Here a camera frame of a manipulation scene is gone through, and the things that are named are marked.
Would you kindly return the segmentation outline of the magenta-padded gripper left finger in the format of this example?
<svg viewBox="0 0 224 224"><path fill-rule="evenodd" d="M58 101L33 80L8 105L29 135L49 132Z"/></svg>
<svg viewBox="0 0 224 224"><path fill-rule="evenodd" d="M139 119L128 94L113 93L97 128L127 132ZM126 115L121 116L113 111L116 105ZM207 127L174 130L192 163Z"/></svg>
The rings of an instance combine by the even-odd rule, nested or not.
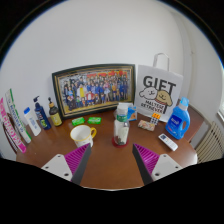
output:
<svg viewBox="0 0 224 224"><path fill-rule="evenodd" d="M55 155L42 169L79 185L90 155L91 145L87 143L66 155Z"/></svg>

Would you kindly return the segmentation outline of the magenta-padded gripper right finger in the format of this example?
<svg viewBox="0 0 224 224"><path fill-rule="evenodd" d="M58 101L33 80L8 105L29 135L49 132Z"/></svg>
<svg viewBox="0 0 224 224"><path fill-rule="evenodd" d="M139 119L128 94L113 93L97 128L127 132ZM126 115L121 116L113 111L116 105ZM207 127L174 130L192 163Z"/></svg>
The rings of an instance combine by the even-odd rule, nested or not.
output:
<svg viewBox="0 0 224 224"><path fill-rule="evenodd" d="M182 169L168 154L158 155L139 144L133 145L132 153L145 185Z"/></svg>

